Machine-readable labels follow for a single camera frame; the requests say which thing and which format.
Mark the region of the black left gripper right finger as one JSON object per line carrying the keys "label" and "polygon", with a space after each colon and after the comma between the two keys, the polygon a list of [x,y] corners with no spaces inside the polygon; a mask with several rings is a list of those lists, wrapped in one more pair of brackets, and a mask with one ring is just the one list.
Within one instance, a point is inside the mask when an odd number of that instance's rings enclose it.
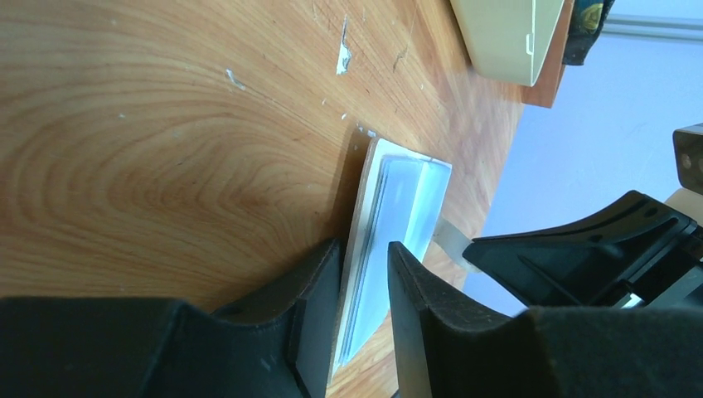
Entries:
{"label": "black left gripper right finger", "polygon": [[699,397],[702,312],[530,307],[508,317],[400,242],[388,284],[403,397]]}

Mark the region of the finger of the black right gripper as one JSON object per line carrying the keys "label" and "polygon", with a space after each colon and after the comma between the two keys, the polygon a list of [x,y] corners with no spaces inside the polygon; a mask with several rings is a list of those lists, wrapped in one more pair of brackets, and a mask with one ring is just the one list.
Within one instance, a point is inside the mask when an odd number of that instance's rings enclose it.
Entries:
{"label": "finger of the black right gripper", "polygon": [[702,196],[630,191],[582,220],[477,238],[463,258],[526,306],[683,307],[702,285]]}

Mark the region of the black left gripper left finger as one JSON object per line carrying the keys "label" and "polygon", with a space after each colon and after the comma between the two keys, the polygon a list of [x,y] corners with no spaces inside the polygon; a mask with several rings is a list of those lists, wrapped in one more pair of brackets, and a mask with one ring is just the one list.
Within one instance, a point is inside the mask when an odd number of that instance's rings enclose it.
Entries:
{"label": "black left gripper left finger", "polygon": [[326,240],[213,313],[176,298],[3,298],[1,394],[323,397],[340,251]]}

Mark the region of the white leather card holder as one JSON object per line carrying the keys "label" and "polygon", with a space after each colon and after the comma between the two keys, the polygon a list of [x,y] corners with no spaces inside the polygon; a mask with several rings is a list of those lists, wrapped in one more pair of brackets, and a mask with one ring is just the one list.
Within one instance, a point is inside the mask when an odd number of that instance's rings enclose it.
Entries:
{"label": "white leather card holder", "polygon": [[422,260],[444,219],[453,167],[383,138],[372,138],[363,164],[342,267],[331,372],[354,358],[390,311],[388,246],[399,241]]}

